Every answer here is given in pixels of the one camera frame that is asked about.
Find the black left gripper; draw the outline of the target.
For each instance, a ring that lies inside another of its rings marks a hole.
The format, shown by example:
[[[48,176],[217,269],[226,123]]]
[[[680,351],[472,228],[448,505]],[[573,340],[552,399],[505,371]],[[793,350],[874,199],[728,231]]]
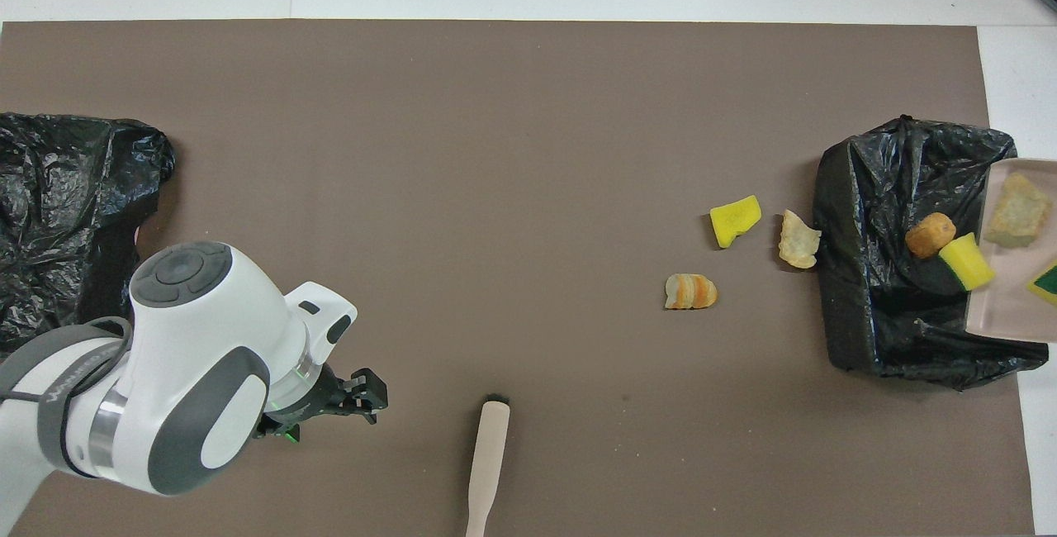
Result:
[[[352,399],[354,404],[346,404]],[[361,416],[369,425],[377,423],[378,409],[388,405],[386,383],[370,368],[360,368],[346,382],[337,378],[328,364],[302,397],[277,411],[264,412],[254,428],[254,439],[275,436],[293,444],[301,442],[301,424],[314,416]]]

